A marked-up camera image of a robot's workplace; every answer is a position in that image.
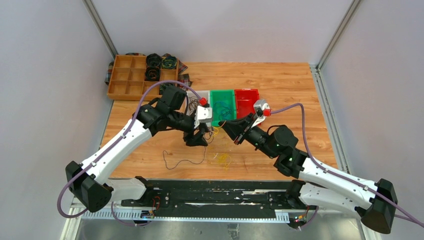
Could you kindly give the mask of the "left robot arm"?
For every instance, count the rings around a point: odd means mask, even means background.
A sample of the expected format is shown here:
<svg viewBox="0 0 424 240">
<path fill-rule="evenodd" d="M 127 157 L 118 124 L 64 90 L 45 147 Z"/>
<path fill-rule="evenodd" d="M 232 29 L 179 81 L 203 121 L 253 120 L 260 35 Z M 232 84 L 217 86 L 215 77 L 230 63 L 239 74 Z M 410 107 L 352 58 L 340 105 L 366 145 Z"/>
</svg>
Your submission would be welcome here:
<svg viewBox="0 0 424 240">
<path fill-rule="evenodd" d="M 110 179 L 110 175 L 135 149 L 158 132 L 177 130 L 183 132 L 183 140 L 189 147 L 208 143 L 204 134 L 207 122 L 212 120 L 212 109 L 208 100 L 194 90 L 199 105 L 188 115 L 180 112 L 188 94 L 168 81 L 161 97 L 147 104 L 139 103 L 132 118 L 108 143 L 81 163 L 71 161 L 65 168 L 68 183 L 66 188 L 85 206 L 86 211 L 95 213 L 108 203 L 135 200 L 140 206 L 149 206 L 153 193 L 141 178 L 124 180 Z"/>
</svg>

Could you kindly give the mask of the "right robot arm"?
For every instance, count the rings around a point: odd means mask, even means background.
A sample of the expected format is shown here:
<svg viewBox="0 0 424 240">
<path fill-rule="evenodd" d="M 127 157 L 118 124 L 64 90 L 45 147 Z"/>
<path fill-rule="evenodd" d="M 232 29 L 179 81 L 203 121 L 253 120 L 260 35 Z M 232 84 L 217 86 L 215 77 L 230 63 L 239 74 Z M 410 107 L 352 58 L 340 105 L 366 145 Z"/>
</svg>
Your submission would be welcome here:
<svg viewBox="0 0 424 240">
<path fill-rule="evenodd" d="M 219 125 L 236 145 L 247 141 L 267 157 L 276 159 L 274 167 L 293 177 L 295 187 L 285 196 L 294 209 L 301 205 L 330 207 L 353 214 L 369 229 L 390 234 L 398 203 L 394 185 L 381 178 L 374 182 L 333 168 L 296 147 L 298 138 L 286 125 L 268 133 L 254 125 L 254 115 L 221 120 Z"/>
</svg>

